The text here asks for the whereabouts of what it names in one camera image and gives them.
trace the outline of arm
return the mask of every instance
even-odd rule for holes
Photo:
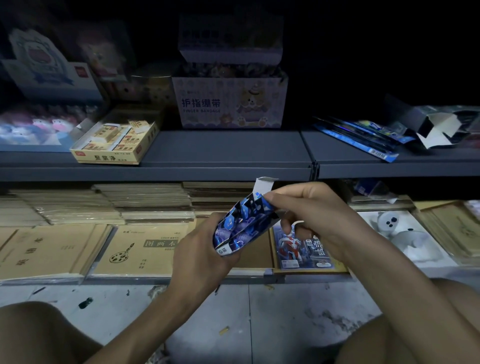
[[[212,214],[179,243],[167,290],[86,363],[144,364],[188,320],[240,258],[221,257],[213,248],[212,237],[221,217]]]
[[[288,209],[282,228],[304,220],[296,233],[312,231],[358,277],[419,363],[474,363],[480,333],[393,244],[375,232],[326,184],[290,185],[265,195]]]

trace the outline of person's right hand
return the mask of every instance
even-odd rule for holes
[[[365,232],[373,231],[323,182],[287,185],[266,193],[264,197],[276,208],[288,210],[281,220],[285,233],[291,232],[293,222],[303,220],[302,225],[295,225],[296,236],[308,239],[313,232],[322,239],[322,244],[333,257],[344,263],[346,244],[361,234],[368,237]]]

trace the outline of person's left hand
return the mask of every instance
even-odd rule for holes
[[[175,248],[169,291],[199,306],[240,259],[240,254],[219,255],[213,235],[224,214],[213,213],[185,236]]]

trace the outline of forearm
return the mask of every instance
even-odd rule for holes
[[[473,363],[480,335],[384,237],[365,229],[346,243],[346,264],[420,363]]]
[[[88,364],[144,364],[197,308],[167,289],[116,338],[92,356]]]

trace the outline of hand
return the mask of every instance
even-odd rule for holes
[[[219,255],[213,235],[224,214],[213,213],[185,236],[175,248],[169,291],[191,300],[198,307],[220,284],[240,259],[240,254]]]
[[[291,232],[293,222],[303,220],[301,225],[295,225],[295,234],[300,239],[308,239],[314,233],[332,256],[344,263],[347,263],[346,244],[364,231],[373,231],[323,182],[287,185],[264,197],[273,206],[288,210],[280,222],[286,234]]]

